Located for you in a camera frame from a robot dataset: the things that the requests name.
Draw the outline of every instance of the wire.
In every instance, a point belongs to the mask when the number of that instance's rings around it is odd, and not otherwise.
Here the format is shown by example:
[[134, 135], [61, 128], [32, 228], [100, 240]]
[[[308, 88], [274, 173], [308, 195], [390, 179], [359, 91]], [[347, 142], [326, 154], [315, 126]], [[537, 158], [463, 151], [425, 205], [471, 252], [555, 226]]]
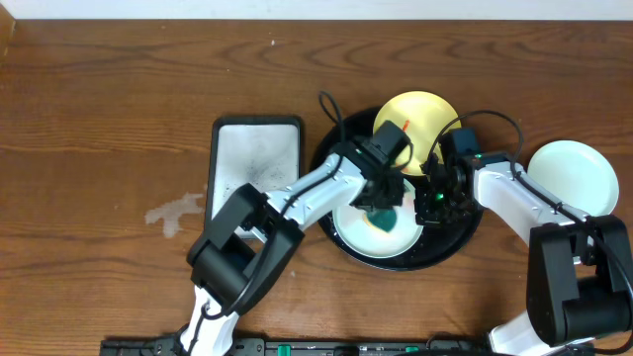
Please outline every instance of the wire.
[[[209, 306], [209, 303], [205, 303], [200, 309], [200, 317], [198, 317], [198, 322], [196, 322], [196, 328], [194, 329], [194, 335], [192, 336], [191, 342], [189, 343], [189, 351], [183, 349], [183, 351], [185, 352], [185, 355], [191, 355], [194, 352], [194, 346], [196, 346], [196, 343], [198, 342], [198, 336], [200, 335], [200, 328], [202, 327], [202, 322], [205, 320], [203, 312], [205, 312], [208, 306]], [[185, 328], [187, 328], [188, 326], [189, 324], [185, 324], [178, 331], [176, 331], [176, 333], [174, 334], [174, 344], [176, 344], [176, 341], [178, 343], [180, 342], [179, 340], [180, 335], [182, 334], [182, 332], [184, 332]]]
[[[538, 191], [536, 188], [532, 187], [529, 183], [527, 183], [521, 177], [522, 172], [517, 172], [516, 171], [516, 167], [515, 167], [516, 161], [518, 159], [519, 154], [521, 153], [521, 148], [523, 147], [523, 131], [521, 130], [521, 127], [519, 126], [519, 124], [515, 120], [513, 120], [512, 118], [510, 118], [509, 116], [507, 116], [505, 114], [502, 114], [502, 113], [499, 113], [499, 112], [496, 112], [496, 111], [492, 111], [492, 110], [478, 110], [478, 111], [474, 111], [474, 112], [471, 112], [471, 113], [464, 114], [464, 115], [452, 120], [451, 122], [449, 122], [440, 131], [438, 136], [435, 138], [435, 141], [433, 142], [433, 145], [431, 146], [430, 151], [428, 152], [428, 157], [426, 159], [425, 164], [430, 162], [430, 158], [431, 158], [431, 156], [433, 154], [433, 149], [435, 148], [435, 145], [437, 144], [439, 139], [442, 137], [444, 132], [446, 132], [446, 130], [448, 130], [448, 128], [450, 128], [453, 124], [455, 124], [456, 122], [458, 122], [460, 120], [464, 120], [464, 119], [467, 119], [467, 118], [470, 118], [470, 117], [473, 117], [473, 116], [476, 116], [476, 115], [480, 115], [480, 114], [490, 114], [490, 115], [494, 115], [494, 116], [500, 117], [502, 119], [505, 119], [506, 121], [508, 121], [509, 123], [511, 123], [514, 126], [514, 128], [516, 129], [516, 132], [518, 133], [518, 145], [516, 147], [516, 151], [514, 152], [514, 155], [510, 158], [510, 172], [512, 174], [512, 177], [514, 179], [516, 179], [530, 193], [534, 194], [540, 200], [542, 200], [547, 205], [552, 207], [555, 212], [560, 213], [564, 217], [566, 217], [569, 220], [571, 220], [572, 222], [574, 222], [577, 226], [579, 226], [583, 230], [583, 232], [587, 235], [587, 237], [591, 237], [593, 239], [593, 241], [598, 246], [598, 248], [600, 250], [602, 250], [602, 252], [606, 255], [606, 258], [615, 265], [615, 268], [617, 269], [618, 273], [624, 279], [624, 281], [626, 283], [626, 289], [627, 289], [627, 292], [628, 292], [629, 304], [630, 304], [630, 306], [633, 306], [633, 286], [631, 285], [632, 284], [631, 283], [631, 281], [632, 281], [631, 280], [631, 276], [629, 276], [629, 274], [626, 272], [626, 270], [624, 269], [624, 266], [622, 265], [622, 262], [615, 255], [613, 250], [611, 250], [611, 248], [608, 245], [606, 245], [606, 243], [604, 243], [600, 238], [593, 237], [593, 235], [595, 234], [595, 231], [591, 231], [588, 228], [588, 225], [587, 225], [586, 222], [583, 222], [580, 218], [578, 218], [574, 214], [568, 212], [564, 208], [565, 203], [563, 203], [563, 202], [556, 203], [556, 202], [552, 201], [551, 199], [546, 197], [544, 194], [542, 194], [540, 191]], [[631, 322], [633, 322], [633, 309], [631, 309]], [[602, 354], [602, 355], [619, 355], [619, 354], [622, 354], [622, 353], [630, 350], [631, 347], [633, 347], [633, 331], [631, 332], [628, 340], [624, 343], [624, 345], [622, 345], [622, 346], [620, 346], [618, 348], [614, 348], [614, 349], [594, 348], [594, 347], [591, 347], [591, 346], [581, 345], [581, 344], [569, 344], [569, 345], [565, 346], [566, 349], [571, 350], [571, 351], [575, 351], [575, 350], [581, 351], [582, 350], [582, 351], [593, 352], [593, 353]]]
[[188, 353], [184, 350], [184, 348], [182, 347], [182, 343], [180, 342], [180, 336], [183, 334], [183, 332], [185, 332], [185, 331], [187, 330], [187, 328], [189, 328], [189, 322], [187, 322], [186, 324], [182, 325], [182, 326], [178, 329], [178, 331], [174, 332], [174, 335], [173, 335], [173, 346], [171, 347], [171, 352], [172, 352], [174, 355], [178, 355], [178, 356], [180, 356], [180, 355], [182, 355], [182, 354], [183, 354], [183, 352], [184, 352], [185, 354], [188, 354]]
[[[334, 114], [336, 116], [336, 120], [334, 119], [334, 116], [330, 113], [330, 111], [325, 106], [325, 103], [323, 102], [324, 98], [327, 98], [327, 100], [329, 101], [330, 105], [334, 109]], [[318, 102], [320, 103], [320, 106], [323, 109], [323, 111], [325, 112], [325, 114], [338, 125], [338, 128], [340, 130], [340, 141], [341, 141], [341, 143], [345, 143], [345, 138], [346, 138], [346, 136], [345, 136], [345, 125], [343, 123], [343, 116], [341, 114], [341, 110], [340, 110], [340, 107], [338, 106], [338, 103], [336, 103], [336, 100], [334, 100], [334, 97], [329, 92], [326, 92], [326, 91], [320, 91], [318, 93]], [[334, 175], [336, 175], [336, 173], [338, 172], [338, 169], [340, 168], [340, 165], [342, 164], [342, 162], [343, 162], [343, 156], [341, 155], [341, 156], [338, 157], [338, 161], [336, 162], [336, 165], [334, 166], [334, 168], [329, 173], [327, 173], [321, 179], [315, 181], [313, 184], [310, 184], [307, 187], [305, 187], [304, 189], [302, 189], [299, 192], [295, 193], [293, 196], [291, 196], [288, 199], [288, 201], [286, 202], [286, 204], [282, 208], [281, 212], [279, 213], [279, 216], [277, 217], [277, 219], [275, 221], [273, 230], [271, 231], [271, 233], [270, 233], [270, 235], [268, 237], [268, 240], [266, 241], [266, 243], [264, 243], [264, 248], [262, 249], [262, 251], [261, 251], [261, 253], [259, 255], [259, 260], [255, 264], [255, 268], [253, 269], [253, 275], [248, 280], [248, 282], [246, 282], [246, 285], [244, 285], [244, 287], [241, 289], [241, 292], [239, 293], [237, 298], [235, 298], [235, 300], [227, 308], [225, 308], [225, 309], [222, 308], [220, 310], [220, 312], [218, 312], [216, 314], [208, 314], [207, 313], [207, 305], [204, 305], [202, 307], [201, 317], [198, 319], [198, 323], [196, 325], [196, 330], [194, 331], [194, 338], [192, 339], [191, 346], [189, 347], [189, 354], [191, 354], [191, 352], [193, 350], [193, 347], [195, 345], [195, 342], [198, 341], [198, 333], [200, 332], [200, 325], [202, 324], [202, 320], [203, 319], [206, 319], [206, 320], [217, 320], [217, 319], [219, 319], [219, 318], [221, 318], [223, 316], [231, 315], [232, 313], [236, 312], [237, 308], [241, 305], [242, 300], [245, 298], [245, 296], [248, 294], [248, 292], [250, 292], [250, 289], [252, 288], [252, 285], [253, 285], [254, 281], [257, 280], [259, 278], [259, 275], [262, 273], [261, 271], [262, 271], [263, 264], [266, 261], [266, 257], [270, 253], [270, 248], [272, 248], [271, 247], [272, 246], [272, 241], [274, 241], [274, 239], [275, 239], [275, 237], [277, 235], [278, 226], [281, 223], [282, 219], [284, 218], [284, 215], [288, 212], [288, 210], [293, 206], [293, 204], [295, 204], [295, 202], [302, 195], [306, 194], [312, 188], [314, 188], [317, 185], [327, 181], [328, 179], [331, 179]]]
[[408, 149], [409, 149], [407, 162], [405, 162], [405, 163], [403, 163], [403, 164], [401, 164], [399, 166], [392, 167], [392, 171], [402, 171], [403, 169], [405, 169], [405, 167], [408, 166], [409, 163], [411, 163], [411, 160], [413, 159], [413, 142], [409, 141], [407, 143], [407, 146], [408, 146]]
[[502, 114], [500, 112], [496, 112], [493, 110], [477, 110], [474, 112], [466, 113], [460, 117], [457, 117], [451, 120], [448, 124], [446, 124], [446, 126], [444, 126], [444, 128], [442, 128], [442, 130], [439, 132], [439, 134], [435, 138], [435, 141], [431, 145], [431, 149], [428, 151], [428, 157], [426, 157], [426, 162], [424, 162], [424, 164], [429, 164], [431, 160], [431, 156], [433, 155], [433, 150], [435, 149], [435, 146], [439, 142], [439, 139], [442, 137], [444, 132], [448, 130], [448, 128], [450, 128], [453, 124], [457, 123], [458, 121], [465, 120], [465, 119], [478, 116], [481, 114], [489, 114], [489, 115], [497, 116], [499, 118], [506, 120], [507, 122], [509, 122], [511, 125], [514, 126], [514, 128], [516, 129], [516, 132], [518, 133], [518, 144], [516, 146], [516, 151], [514, 152], [514, 155], [512, 156], [512, 160], [516, 162], [516, 160], [518, 159], [518, 155], [521, 153], [521, 149], [523, 148], [523, 131], [521, 130], [521, 127], [516, 123], [515, 120], [513, 120], [511, 117], [507, 116], [506, 114]]

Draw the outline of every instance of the green object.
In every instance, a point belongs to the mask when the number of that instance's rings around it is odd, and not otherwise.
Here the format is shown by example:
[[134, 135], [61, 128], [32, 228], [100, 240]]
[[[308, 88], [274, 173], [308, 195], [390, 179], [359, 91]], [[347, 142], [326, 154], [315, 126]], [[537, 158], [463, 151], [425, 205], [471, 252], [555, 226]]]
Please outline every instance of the green object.
[[377, 210], [366, 213], [365, 216], [370, 224], [384, 232], [391, 231], [396, 226], [396, 220], [398, 219], [398, 215], [393, 209]]
[[277, 356], [290, 356], [290, 345], [279, 345], [277, 347]]

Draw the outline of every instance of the yellow plate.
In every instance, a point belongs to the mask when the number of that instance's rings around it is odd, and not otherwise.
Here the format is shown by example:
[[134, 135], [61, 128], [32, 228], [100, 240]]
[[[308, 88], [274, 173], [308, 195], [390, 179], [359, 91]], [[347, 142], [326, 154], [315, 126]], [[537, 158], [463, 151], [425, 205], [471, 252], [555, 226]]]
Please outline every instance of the yellow plate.
[[[448, 102], [435, 94], [427, 92], [408, 92], [401, 94], [383, 106], [374, 122], [374, 133], [384, 121], [391, 121], [407, 133], [413, 143], [413, 157], [403, 169], [403, 173], [421, 176], [420, 164], [426, 162], [428, 151], [440, 130], [451, 120], [457, 118], [457, 112]], [[459, 122], [450, 129], [461, 128]], [[435, 154], [442, 162], [439, 145], [435, 146]], [[408, 160], [408, 147], [396, 159], [396, 165], [405, 164]]]

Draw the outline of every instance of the wall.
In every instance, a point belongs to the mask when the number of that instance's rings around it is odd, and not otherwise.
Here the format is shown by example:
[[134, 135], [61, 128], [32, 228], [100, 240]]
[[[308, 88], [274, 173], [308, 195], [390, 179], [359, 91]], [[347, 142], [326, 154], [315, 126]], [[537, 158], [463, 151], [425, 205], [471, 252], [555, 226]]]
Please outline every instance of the wall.
[[633, 20], [633, 0], [0, 0], [16, 19]]

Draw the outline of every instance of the wood grain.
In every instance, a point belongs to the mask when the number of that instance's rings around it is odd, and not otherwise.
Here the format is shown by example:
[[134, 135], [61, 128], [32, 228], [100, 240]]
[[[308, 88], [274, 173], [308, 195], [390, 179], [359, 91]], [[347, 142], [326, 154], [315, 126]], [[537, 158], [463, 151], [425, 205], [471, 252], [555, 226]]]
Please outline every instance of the wood grain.
[[9, 14], [7, 9], [0, 4], [0, 65], [4, 62], [4, 58], [7, 56], [9, 40], [13, 35], [14, 26], [15, 20], [11, 14]]
[[[458, 112], [521, 120], [521, 159], [585, 142], [620, 181], [633, 223], [633, 28], [575, 22], [21, 21], [0, 71], [0, 353], [95, 355], [107, 336], [187, 322], [185, 254], [150, 209], [202, 193], [224, 114], [297, 114], [307, 159], [331, 129], [317, 91], [347, 114], [413, 89]], [[481, 119], [488, 149], [514, 132]], [[494, 214], [450, 260], [411, 273], [347, 257], [314, 226], [238, 329], [277, 338], [479, 335], [524, 309], [527, 251]], [[622, 338], [609, 338], [608, 345]]]

